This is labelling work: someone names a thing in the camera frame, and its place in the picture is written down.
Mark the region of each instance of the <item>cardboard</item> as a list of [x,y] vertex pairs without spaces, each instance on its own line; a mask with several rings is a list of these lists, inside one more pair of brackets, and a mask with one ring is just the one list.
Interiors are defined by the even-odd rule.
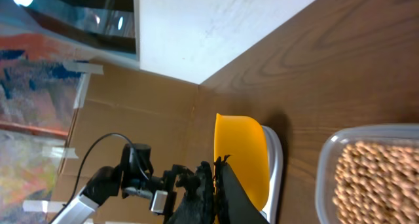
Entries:
[[[51,201],[68,200],[82,158],[94,141],[110,132],[150,145],[155,176],[161,176],[173,164],[182,164],[185,158],[198,86],[106,63],[94,64],[103,65],[104,75],[91,76],[84,106],[78,109],[67,140],[67,146],[75,149],[79,159],[63,159]],[[119,164],[125,144],[116,137],[99,142],[83,166],[78,188],[102,166]],[[161,216],[149,211],[149,202],[139,197],[111,197],[92,218],[94,223],[162,223]]]

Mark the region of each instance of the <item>container of beans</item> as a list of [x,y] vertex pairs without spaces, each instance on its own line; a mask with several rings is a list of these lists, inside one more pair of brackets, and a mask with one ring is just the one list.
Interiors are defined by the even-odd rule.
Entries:
[[322,224],[419,223],[419,125],[331,136],[319,158],[316,210]]

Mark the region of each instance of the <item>dry pet food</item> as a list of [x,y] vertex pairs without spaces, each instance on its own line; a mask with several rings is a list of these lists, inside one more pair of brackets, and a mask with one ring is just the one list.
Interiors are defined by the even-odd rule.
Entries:
[[419,149],[359,141],[338,159],[342,223],[419,223]]

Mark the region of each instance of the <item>yellow scoop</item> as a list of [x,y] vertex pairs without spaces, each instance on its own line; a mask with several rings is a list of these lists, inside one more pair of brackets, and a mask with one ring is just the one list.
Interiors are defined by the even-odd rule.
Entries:
[[259,211],[269,196],[268,149],[262,126],[251,117],[217,114],[214,161],[230,155],[227,162],[246,195]]

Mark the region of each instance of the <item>wooden table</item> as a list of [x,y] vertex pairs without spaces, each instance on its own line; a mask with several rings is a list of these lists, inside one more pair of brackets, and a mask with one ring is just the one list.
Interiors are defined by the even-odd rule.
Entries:
[[200,86],[185,160],[211,160],[215,114],[272,127],[280,223],[318,223],[318,158],[336,131],[419,122],[419,0],[317,0]]

